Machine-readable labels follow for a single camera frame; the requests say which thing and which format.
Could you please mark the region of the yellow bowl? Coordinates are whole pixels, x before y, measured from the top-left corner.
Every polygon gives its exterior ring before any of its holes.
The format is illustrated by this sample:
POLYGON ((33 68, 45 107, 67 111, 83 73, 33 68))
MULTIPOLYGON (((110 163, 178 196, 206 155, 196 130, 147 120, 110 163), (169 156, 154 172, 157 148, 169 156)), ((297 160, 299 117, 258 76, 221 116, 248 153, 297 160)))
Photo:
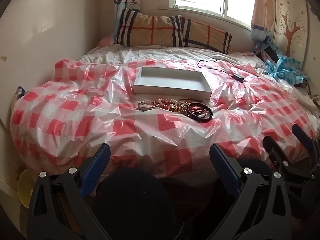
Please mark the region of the yellow bowl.
POLYGON ((36 180, 29 170, 24 170, 18 179, 17 193, 21 204, 29 208, 36 180))

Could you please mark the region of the blue checkered cloth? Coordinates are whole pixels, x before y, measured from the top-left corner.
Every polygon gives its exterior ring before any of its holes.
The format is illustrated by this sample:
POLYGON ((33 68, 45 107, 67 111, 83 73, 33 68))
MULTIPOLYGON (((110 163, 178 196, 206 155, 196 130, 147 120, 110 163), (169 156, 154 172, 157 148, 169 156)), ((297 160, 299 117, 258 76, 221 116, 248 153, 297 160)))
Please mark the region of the blue checkered cloth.
POLYGON ((282 79, 290 85, 299 85, 309 81, 309 77, 302 71, 302 63, 284 54, 273 42, 260 52, 269 76, 277 81, 282 79))

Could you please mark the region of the red white checkered plastic sheet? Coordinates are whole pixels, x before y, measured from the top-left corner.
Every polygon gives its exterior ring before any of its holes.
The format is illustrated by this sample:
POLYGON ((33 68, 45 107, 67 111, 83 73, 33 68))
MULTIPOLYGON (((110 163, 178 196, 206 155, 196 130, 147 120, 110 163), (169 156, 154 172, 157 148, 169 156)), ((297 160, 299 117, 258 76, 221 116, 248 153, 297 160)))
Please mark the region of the red white checkered plastic sheet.
POLYGON ((106 173, 137 167, 157 177, 207 172, 217 143, 233 158, 267 159, 263 138, 272 137, 288 160, 306 156, 291 128, 319 135, 319 119, 276 82, 249 64, 147 59, 125 64, 61 60, 51 81, 21 97, 11 115, 14 145, 30 170, 60 174, 79 166, 101 144, 111 148, 106 173), (207 123, 162 109, 140 111, 133 83, 142 67, 201 72, 212 90, 207 123))

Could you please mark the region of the white shallow cardboard box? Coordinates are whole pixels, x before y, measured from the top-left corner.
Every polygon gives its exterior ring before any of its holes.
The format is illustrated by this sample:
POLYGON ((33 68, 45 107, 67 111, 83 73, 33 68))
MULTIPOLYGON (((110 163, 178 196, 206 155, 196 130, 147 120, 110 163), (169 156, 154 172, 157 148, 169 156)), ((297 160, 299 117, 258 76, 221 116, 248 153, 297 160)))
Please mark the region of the white shallow cardboard box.
POLYGON ((133 83, 136 94, 158 94, 209 100, 212 90, 201 72, 142 67, 133 83))

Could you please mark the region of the right pink curtain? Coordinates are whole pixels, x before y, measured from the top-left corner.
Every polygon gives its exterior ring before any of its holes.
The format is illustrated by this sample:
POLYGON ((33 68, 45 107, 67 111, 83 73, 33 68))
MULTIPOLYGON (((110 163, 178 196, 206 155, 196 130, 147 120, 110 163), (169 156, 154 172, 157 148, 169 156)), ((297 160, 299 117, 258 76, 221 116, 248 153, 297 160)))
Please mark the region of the right pink curtain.
POLYGON ((276 23, 276 0, 255 0, 251 20, 253 53, 258 55, 273 41, 276 23))

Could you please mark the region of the plaid tan pillow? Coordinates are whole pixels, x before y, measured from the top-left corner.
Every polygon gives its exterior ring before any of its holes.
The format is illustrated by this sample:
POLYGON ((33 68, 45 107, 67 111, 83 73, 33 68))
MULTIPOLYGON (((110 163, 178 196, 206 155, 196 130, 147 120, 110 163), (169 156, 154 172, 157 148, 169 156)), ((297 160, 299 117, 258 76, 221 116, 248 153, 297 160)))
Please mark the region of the plaid tan pillow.
POLYGON ((232 52, 232 35, 211 25, 182 17, 148 16, 131 9, 122 12, 116 42, 125 47, 165 46, 232 52))

